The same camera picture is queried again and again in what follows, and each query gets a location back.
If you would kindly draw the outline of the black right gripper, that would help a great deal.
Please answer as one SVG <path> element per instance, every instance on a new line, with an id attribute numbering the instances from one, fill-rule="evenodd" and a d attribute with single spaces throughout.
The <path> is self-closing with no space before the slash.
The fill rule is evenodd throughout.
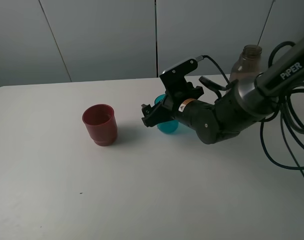
<path id="1" fill-rule="evenodd" d="M 177 120 L 181 123 L 203 123 L 204 103 L 198 99 L 204 94 L 203 88 L 194 87 L 191 82 L 163 83 L 164 99 L 155 105 L 141 105 L 142 121 L 146 127 Z"/>

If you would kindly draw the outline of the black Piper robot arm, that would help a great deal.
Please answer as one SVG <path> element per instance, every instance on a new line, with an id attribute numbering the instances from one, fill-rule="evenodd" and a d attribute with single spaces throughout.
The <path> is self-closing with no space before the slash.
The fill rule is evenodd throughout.
<path id="1" fill-rule="evenodd" d="M 185 76 L 203 59 L 188 59 L 161 74 L 165 97 L 155 105 L 142 105 L 145 126 L 177 120 L 210 145 L 236 137 L 278 113 L 288 116 L 290 96 L 304 93 L 304 38 L 264 73 L 226 86 L 205 77 L 199 79 L 199 86 L 186 81 Z"/>

